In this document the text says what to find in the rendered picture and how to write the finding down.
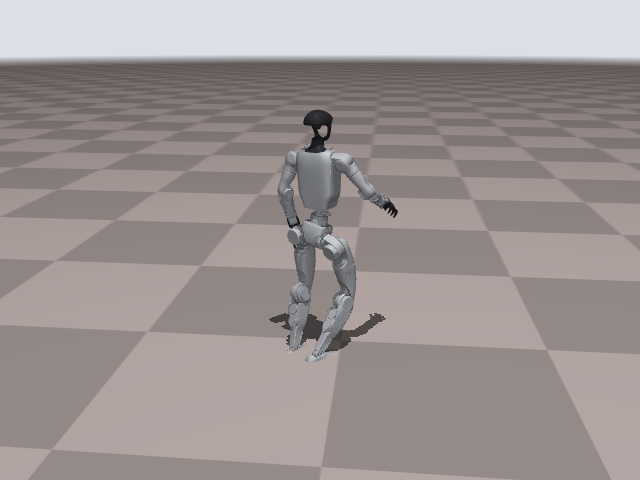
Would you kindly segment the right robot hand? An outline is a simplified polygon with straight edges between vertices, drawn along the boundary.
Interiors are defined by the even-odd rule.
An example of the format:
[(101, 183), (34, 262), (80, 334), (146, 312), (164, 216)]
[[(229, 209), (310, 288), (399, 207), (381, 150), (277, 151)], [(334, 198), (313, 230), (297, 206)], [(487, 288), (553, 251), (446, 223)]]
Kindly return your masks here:
[[(387, 199), (388, 199), (388, 198), (387, 198)], [(388, 200), (389, 200), (389, 199), (388, 199)], [(391, 212), (391, 210), (392, 210), (392, 213), (390, 214), (391, 216), (392, 216), (392, 215), (394, 214), (394, 212), (395, 212), (395, 214), (394, 214), (393, 218), (395, 218), (395, 217), (396, 217), (396, 215), (397, 215), (397, 213), (398, 213), (398, 210), (395, 208), (395, 206), (392, 204), (392, 202), (390, 202), (390, 200), (389, 200), (389, 202), (386, 202), (386, 203), (384, 204), (383, 208), (384, 208), (384, 210), (386, 210), (387, 208), (389, 208), (388, 214), (389, 214), (389, 213)]]

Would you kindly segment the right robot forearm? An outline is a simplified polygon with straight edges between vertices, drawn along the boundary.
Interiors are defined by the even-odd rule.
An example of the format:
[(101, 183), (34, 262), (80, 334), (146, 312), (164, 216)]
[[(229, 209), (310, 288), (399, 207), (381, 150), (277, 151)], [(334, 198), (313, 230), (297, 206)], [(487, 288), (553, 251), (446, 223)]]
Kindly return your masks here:
[(381, 209), (384, 209), (383, 206), (386, 202), (389, 202), (389, 200), (380, 193), (379, 190), (377, 190), (371, 183), (368, 183), (369, 186), (371, 187), (371, 189), (376, 193), (373, 197), (371, 197), (370, 199), (368, 199), (370, 202), (374, 203), (375, 205), (379, 206)]

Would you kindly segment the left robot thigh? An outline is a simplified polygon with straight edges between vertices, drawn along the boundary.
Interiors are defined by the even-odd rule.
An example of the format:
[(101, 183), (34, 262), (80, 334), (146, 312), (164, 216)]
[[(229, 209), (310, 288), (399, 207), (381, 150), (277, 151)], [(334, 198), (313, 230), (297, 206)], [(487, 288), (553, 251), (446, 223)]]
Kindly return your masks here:
[(297, 302), (306, 302), (311, 295), (316, 254), (315, 247), (301, 240), (301, 231), (302, 224), (298, 224), (292, 227), (287, 233), (289, 242), (296, 245), (294, 257), (299, 278), (299, 283), (293, 287), (291, 295), (293, 300)]

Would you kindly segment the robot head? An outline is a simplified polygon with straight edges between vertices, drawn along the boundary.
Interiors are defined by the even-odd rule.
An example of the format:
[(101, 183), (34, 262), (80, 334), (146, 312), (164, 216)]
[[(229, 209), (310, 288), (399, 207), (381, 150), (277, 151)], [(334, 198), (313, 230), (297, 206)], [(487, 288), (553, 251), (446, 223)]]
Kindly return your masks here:
[[(332, 120), (333, 117), (323, 110), (313, 110), (305, 116), (303, 124), (312, 126), (315, 136), (312, 138), (310, 147), (305, 149), (304, 152), (319, 153), (326, 151), (324, 141), (330, 137)], [(323, 125), (328, 127), (325, 137), (321, 137), (317, 131)]]

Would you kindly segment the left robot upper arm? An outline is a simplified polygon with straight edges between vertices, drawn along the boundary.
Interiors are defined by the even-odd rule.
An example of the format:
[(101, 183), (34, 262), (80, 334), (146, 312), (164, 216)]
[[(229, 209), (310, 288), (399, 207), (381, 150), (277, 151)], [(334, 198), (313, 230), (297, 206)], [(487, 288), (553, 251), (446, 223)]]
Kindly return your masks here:
[(284, 199), (290, 199), (294, 195), (294, 190), (290, 186), (290, 183), (295, 178), (297, 172), (296, 157), (298, 152), (299, 150), (290, 151), (285, 157), (285, 166), (278, 186), (278, 193)]

